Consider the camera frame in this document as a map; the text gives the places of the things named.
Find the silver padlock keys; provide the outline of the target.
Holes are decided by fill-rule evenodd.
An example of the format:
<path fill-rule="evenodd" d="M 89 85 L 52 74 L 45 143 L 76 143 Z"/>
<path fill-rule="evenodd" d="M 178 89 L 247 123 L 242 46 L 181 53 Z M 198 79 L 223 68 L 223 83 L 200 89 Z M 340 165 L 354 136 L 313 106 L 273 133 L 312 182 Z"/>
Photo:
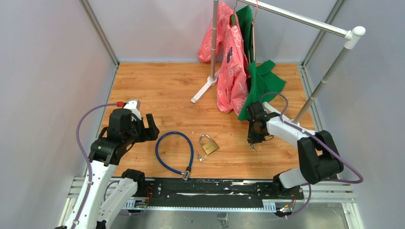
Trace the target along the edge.
<path fill-rule="evenodd" d="M 255 149 L 255 145 L 254 145 L 254 144 L 250 143 L 250 144 L 249 144 L 249 147 L 250 147 L 254 152 L 257 153 L 257 150 Z"/>

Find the brass padlock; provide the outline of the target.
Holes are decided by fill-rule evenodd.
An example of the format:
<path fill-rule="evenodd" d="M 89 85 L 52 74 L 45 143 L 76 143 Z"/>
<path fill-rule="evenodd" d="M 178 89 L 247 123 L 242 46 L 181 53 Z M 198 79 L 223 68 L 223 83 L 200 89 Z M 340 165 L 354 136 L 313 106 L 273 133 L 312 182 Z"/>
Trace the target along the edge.
<path fill-rule="evenodd" d="M 219 149 L 218 144 L 209 135 L 200 135 L 199 143 L 207 156 Z"/>

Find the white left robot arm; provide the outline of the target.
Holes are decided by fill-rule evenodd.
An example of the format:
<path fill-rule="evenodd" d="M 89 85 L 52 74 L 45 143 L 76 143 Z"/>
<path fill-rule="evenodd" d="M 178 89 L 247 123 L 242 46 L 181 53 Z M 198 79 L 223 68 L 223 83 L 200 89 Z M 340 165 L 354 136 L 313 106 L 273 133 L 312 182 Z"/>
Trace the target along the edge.
<path fill-rule="evenodd" d="M 92 144 L 87 157 L 87 180 L 79 193 L 71 215 L 62 229 L 109 229 L 124 204 L 132 196 L 141 197 L 146 192 L 144 172 L 127 169 L 114 191 L 105 198 L 108 184 L 129 146 L 155 141 L 159 129 L 152 114 L 146 114 L 148 127 L 144 126 L 138 110 L 119 108 L 113 110 L 109 126 L 103 129 Z"/>

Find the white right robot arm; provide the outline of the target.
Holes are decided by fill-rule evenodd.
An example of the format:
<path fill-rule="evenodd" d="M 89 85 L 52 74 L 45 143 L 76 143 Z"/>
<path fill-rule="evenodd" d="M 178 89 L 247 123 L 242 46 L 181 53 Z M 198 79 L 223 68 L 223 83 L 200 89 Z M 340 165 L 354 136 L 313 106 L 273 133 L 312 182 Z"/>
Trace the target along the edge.
<path fill-rule="evenodd" d="M 337 158 L 337 147 L 328 131 L 314 132 L 303 129 L 276 110 L 266 111 L 260 102 L 250 104 L 247 112 L 247 141 L 251 147 L 264 142 L 268 136 L 276 136 L 298 151 L 299 166 L 273 177 L 273 194 L 278 199 L 287 198 L 293 188 L 304 184 L 317 184 L 344 170 L 343 163 Z"/>

